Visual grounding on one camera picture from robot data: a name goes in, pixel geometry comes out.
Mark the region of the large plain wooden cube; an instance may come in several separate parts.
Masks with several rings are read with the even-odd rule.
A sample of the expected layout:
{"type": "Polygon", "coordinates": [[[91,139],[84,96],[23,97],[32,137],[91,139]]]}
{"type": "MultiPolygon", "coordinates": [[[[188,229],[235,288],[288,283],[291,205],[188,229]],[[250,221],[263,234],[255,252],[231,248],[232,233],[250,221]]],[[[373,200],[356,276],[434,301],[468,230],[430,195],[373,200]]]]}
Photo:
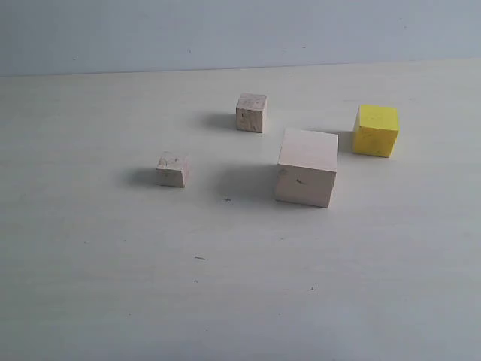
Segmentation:
{"type": "Polygon", "coordinates": [[[337,176],[338,135],[287,128],[277,162],[277,201],[329,206],[337,176]]]}

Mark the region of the medium plain wooden cube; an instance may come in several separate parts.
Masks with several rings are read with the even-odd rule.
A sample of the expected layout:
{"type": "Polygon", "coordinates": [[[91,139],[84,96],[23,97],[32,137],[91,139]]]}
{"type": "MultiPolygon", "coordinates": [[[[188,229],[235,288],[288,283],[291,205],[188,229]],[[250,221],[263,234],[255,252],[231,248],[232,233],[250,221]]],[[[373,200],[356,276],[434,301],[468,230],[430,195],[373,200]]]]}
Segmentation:
{"type": "Polygon", "coordinates": [[[263,133],[266,123],[266,95],[242,93],[236,105],[236,127],[245,132],[263,133]]]}

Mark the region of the yellow cube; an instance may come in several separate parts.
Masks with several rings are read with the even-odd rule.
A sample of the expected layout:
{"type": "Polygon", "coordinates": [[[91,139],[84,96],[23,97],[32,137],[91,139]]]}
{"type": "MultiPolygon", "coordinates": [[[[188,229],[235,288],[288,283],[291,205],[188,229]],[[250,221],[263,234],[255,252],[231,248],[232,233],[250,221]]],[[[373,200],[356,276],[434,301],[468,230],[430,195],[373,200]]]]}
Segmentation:
{"type": "Polygon", "coordinates": [[[353,153],[389,158],[400,131],[396,108],[360,105],[352,131],[353,153]]]}

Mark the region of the small plain wooden cube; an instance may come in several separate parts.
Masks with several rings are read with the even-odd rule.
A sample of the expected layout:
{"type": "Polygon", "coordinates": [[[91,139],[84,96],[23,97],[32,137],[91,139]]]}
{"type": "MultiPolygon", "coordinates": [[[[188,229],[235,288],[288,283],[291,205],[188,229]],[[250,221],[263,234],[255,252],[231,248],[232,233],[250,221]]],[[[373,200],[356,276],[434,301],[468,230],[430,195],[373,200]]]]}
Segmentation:
{"type": "Polygon", "coordinates": [[[189,157],[178,152],[162,152],[156,173],[159,185],[184,188],[189,176],[189,157]]]}

